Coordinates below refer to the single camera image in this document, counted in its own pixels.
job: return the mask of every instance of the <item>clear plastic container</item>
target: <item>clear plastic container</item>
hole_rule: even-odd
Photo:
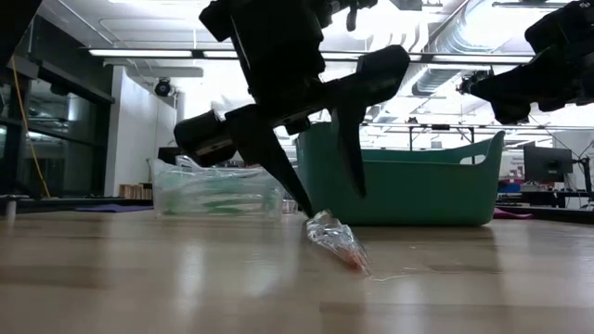
[[[152,171],[158,215],[281,217],[284,190],[263,168],[188,168],[155,160]]]

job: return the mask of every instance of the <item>wooden tabletop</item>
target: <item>wooden tabletop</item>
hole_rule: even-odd
[[[282,223],[152,212],[0,227],[0,333],[592,333],[594,230],[357,228],[373,275]]]

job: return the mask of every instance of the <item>green plastic bin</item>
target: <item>green plastic bin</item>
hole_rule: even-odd
[[[349,225],[484,225],[491,221],[504,132],[462,148],[363,150],[368,195],[348,181],[330,123],[297,140],[298,174],[316,212]],[[460,164],[464,158],[483,161]]]

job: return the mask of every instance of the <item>yellow cable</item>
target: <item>yellow cable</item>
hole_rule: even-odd
[[[39,178],[41,179],[41,182],[44,184],[45,194],[48,198],[51,198],[51,195],[49,195],[49,189],[47,188],[47,184],[45,183],[44,175],[41,173],[41,168],[39,167],[39,161],[37,161],[37,155],[35,154],[33,141],[29,136],[29,123],[27,122],[27,115],[25,115],[25,107],[23,107],[22,105],[22,97],[20,96],[19,76],[17,75],[17,65],[15,64],[15,58],[11,58],[10,61],[12,62],[12,73],[15,77],[15,86],[17,87],[17,97],[19,98],[20,115],[22,116],[22,123],[23,125],[25,125],[25,134],[27,138],[29,138],[29,142],[31,145],[31,153],[33,155],[33,160],[35,161],[35,167],[37,167],[37,173],[39,174]]]

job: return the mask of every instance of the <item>clear plastic bag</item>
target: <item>clear plastic bag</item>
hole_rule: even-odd
[[[201,168],[185,162],[153,161],[157,214],[280,219],[284,189],[263,168]]]
[[[348,225],[341,224],[328,211],[316,214],[305,224],[310,240],[338,255],[349,268],[370,274],[368,255]]]

